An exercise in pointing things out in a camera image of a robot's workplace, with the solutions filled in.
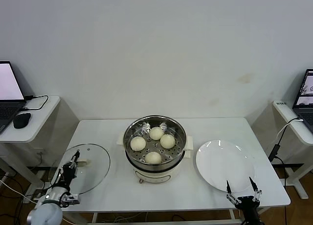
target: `white plate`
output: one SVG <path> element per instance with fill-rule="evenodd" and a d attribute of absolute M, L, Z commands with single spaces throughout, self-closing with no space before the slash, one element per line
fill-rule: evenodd
<path fill-rule="evenodd" d="M 212 140 L 197 151 L 196 163 L 202 177 L 213 187 L 226 191 L 228 180 L 232 192 L 246 190 L 255 178 L 252 157 L 238 145 Z"/>

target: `white wall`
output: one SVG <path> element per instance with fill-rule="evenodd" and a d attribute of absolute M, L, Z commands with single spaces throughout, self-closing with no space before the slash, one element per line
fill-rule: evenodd
<path fill-rule="evenodd" d="M 312 0 L 0 0 L 0 60 L 79 119 L 254 124 L 312 67 L 312 12 Z"/>

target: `laptop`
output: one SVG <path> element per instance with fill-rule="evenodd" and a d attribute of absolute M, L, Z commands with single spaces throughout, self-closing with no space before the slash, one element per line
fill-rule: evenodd
<path fill-rule="evenodd" d="M 26 101 L 9 61 L 0 61 L 0 133 L 10 124 Z"/>
<path fill-rule="evenodd" d="M 313 132 L 313 69 L 306 71 L 292 109 Z"/>

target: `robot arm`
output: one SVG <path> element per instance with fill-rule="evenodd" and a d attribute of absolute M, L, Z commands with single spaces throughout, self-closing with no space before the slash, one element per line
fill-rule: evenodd
<path fill-rule="evenodd" d="M 262 191 L 258 189 L 256 183 L 250 178 L 250 182 L 254 191 L 254 196 L 235 197 L 231 193 L 229 183 L 227 181 L 227 199 L 239 210 L 244 213 L 245 222 L 247 225 L 264 225 L 260 220 L 257 212 L 257 207 L 260 205 Z"/>
<path fill-rule="evenodd" d="M 76 178 L 79 155 L 77 150 L 72 159 L 63 165 L 62 170 L 59 169 L 51 190 L 38 200 L 35 208 L 27 216 L 28 225 L 60 225 L 63 217 L 61 208 L 80 203 L 79 195 L 70 193 L 69 187 Z"/>

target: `steamed bun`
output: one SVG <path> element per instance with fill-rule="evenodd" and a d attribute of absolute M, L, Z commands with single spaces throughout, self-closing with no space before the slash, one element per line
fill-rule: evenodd
<path fill-rule="evenodd" d="M 131 148 L 133 151 L 141 151 L 146 147 L 146 141 L 143 137 L 135 137 L 131 140 Z"/>
<path fill-rule="evenodd" d="M 162 130 L 162 128 L 160 127 L 153 127 L 150 131 L 149 131 L 149 135 L 150 138 L 153 140 L 159 140 L 163 135 L 164 135 L 164 131 Z"/>
<path fill-rule="evenodd" d="M 162 157 L 157 152 L 150 152 L 146 155 L 145 162 L 148 164 L 161 164 L 162 163 Z"/>
<path fill-rule="evenodd" d="M 160 143 L 163 148 L 170 149 L 175 146 L 175 138 L 172 135 L 163 135 Z"/>

